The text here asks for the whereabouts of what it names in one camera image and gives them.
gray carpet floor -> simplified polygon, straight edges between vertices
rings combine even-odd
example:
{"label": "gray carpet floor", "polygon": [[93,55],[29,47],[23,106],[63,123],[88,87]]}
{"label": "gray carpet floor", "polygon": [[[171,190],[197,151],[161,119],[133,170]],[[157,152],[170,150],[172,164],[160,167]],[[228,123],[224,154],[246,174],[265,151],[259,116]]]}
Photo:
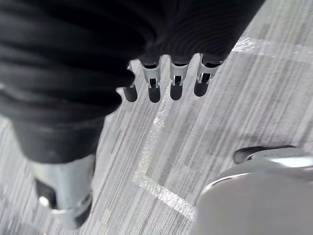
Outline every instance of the gray carpet floor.
{"label": "gray carpet floor", "polygon": [[0,119],[1,235],[188,235],[201,190],[252,145],[313,151],[313,1],[268,0],[204,97],[193,94],[199,55],[183,96],[148,99],[133,61],[138,100],[107,117],[99,143],[89,220],[67,231],[37,203],[32,175],[8,120]]}

